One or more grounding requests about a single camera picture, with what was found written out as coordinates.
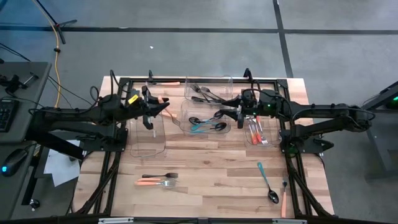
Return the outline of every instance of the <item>computer mouse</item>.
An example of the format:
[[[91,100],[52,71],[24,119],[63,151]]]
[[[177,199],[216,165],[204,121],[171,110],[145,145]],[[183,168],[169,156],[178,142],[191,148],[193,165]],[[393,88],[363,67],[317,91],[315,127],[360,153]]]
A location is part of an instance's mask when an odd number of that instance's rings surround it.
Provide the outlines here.
[[[27,156],[25,149],[16,149],[12,152],[1,166],[1,174],[5,177],[14,175]]]

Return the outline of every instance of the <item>wooden table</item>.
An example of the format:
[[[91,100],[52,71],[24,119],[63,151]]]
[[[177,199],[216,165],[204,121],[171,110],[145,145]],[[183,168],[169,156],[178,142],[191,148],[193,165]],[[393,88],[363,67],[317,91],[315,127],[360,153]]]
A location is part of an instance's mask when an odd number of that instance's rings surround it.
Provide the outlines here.
[[[290,99],[308,104],[304,80],[288,78]],[[141,89],[143,83],[135,83]],[[170,98],[169,110],[180,114],[184,87],[151,86],[154,96]],[[234,84],[234,96],[248,84]],[[110,79],[104,77],[101,95],[110,94]],[[267,198],[268,188],[257,168],[262,162],[271,188],[282,198],[282,176],[287,173],[284,156],[279,146],[246,147],[242,129],[232,127],[228,134],[187,136],[164,118],[167,156],[160,159],[138,159],[129,153],[131,143],[122,153],[118,180],[114,193],[112,216],[129,217],[217,217],[217,218],[278,218],[279,204]],[[300,119],[300,124],[311,124],[312,119]],[[80,208],[97,187],[103,152],[92,153],[83,163],[78,179],[74,207]],[[303,165],[308,188],[326,211],[333,213],[331,198],[322,163],[314,155],[303,154]],[[142,174],[179,174],[175,188],[136,187],[134,182]],[[103,197],[103,209],[107,189]],[[300,208],[304,212],[303,197],[298,190]],[[287,217],[294,217],[289,185],[287,187]]]

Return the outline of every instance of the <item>yellow cable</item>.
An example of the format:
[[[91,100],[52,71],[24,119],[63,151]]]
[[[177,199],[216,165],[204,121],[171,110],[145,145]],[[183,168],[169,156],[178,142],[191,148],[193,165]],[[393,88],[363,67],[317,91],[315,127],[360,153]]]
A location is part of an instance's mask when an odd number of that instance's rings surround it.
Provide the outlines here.
[[[32,2],[40,9],[40,12],[43,14],[43,16],[47,19],[47,21],[49,22],[52,30],[54,31],[55,34],[55,38],[57,40],[57,49],[59,49],[59,45],[60,42],[58,40],[58,35],[57,35],[57,31],[55,31],[54,26],[51,23],[50,18],[46,15],[46,13],[43,11],[43,9],[37,4],[37,2],[35,0],[32,0]],[[54,107],[58,107],[58,103],[60,101],[60,95],[61,95],[61,80],[60,80],[60,74],[58,73],[58,52],[55,52],[55,73],[57,74],[57,79],[58,79],[58,95],[57,95],[57,101],[55,102],[55,106]]]

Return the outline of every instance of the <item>teal spoon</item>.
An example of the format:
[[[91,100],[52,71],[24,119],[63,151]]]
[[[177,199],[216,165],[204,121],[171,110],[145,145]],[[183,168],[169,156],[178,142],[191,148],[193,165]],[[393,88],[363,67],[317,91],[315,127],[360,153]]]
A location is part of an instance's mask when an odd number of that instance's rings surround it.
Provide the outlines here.
[[[268,184],[268,180],[267,180],[267,177],[266,177],[266,173],[264,173],[264,169],[262,168],[262,163],[261,163],[261,162],[258,162],[258,163],[257,163],[257,166],[259,167],[259,169],[260,169],[260,171],[261,171],[261,174],[262,174],[262,177],[264,178],[264,180],[266,181],[266,183],[267,183],[267,185],[268,185],[268,197],[269,197],[269,199],[271,200],[271,202],[279,203],[279,197],[278,197],[278,195],[276,194],[275,191],[271,190],[271,187],[270,187],[269,184]]]

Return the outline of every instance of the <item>clear plastic bin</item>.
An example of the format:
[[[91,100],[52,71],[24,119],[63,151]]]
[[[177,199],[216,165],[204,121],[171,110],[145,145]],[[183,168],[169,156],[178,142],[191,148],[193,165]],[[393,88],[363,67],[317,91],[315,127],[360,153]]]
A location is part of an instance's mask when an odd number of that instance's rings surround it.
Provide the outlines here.
[[[161,115],[151,118],[153,130],[142,123],[142,117],[127,121],[129,129],[130,155],[135,158],[164,158],[166,156],[166,138]]]
[[[254,125],[253,122],[249,122],[247,119],[244,120],[244,144],[246,147],[258,147],[258,146],[275,146],[278,145],[281,141],[282,138],[279,134],[280,130],[280,125],[279,125],[279,120],[276,118],[270,118],[267,116],[260,116],[260,124],[262,128],[262,134],[265,137],[266,143],[263,144],[261,141],[256,138],[256,143],[253,143],[252,136],[251,136],[251,129],[250,125],[252,127],[252,132],[254,134],[254,137],[256,136],[257,131],[259,131],[259,134],[261,135],[261,130],[259,129],[259,126]]]
[[[209,103],[194,103],[189,100],[185,100],[181,104],[181,112],[180,112],[180,129],[189,135],[196,134],[224,134],[228,133],[231,129],[230,119],[228,116],[223,115],[220,119],[211,119],[207,123],[201,123],[199,127],[195,127],[189,121],[189,118],[196,117],[201,121],[210,119],[214,116],[214,114],[220,109],[226,109],[227,106],[223,106],[220,104],[209,104]],[[217,123],[226,123],[226,127],[220,131],[215,129],[215,125]]]
[[[202,78],[211,80],[211,83],[198,82]],[[214,77],[200,77],[200,79],[197,79],[187,76],[184,97],[196,103],[220,104],[222,100],[232,99],[233,79],[229,76],[216,79]]]

